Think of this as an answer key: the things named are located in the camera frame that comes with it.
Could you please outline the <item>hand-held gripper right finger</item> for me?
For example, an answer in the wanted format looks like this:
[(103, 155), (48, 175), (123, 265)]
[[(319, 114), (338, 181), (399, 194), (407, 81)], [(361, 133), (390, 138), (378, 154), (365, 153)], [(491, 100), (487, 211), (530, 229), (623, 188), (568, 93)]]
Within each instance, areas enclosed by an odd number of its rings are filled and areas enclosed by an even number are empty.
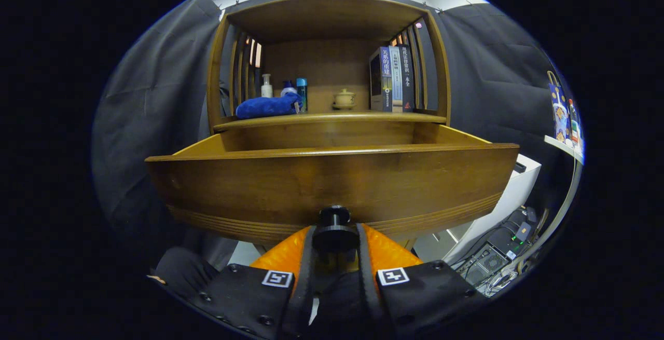
[(359, 237), (360, 293), (373, 338), (442, 338), (486, 298), (443, 260), (422, 262), (367, 224)]

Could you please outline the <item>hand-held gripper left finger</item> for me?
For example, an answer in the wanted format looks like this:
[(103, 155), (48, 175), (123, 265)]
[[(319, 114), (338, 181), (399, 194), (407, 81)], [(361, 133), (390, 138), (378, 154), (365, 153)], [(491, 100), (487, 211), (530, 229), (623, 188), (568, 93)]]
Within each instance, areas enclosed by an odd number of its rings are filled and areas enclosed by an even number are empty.
[(315, 226), (292, 234), (251, 266), (229, 264), (197, 295), (197, 309), (253, 339), (302, 339), (313, 306)]

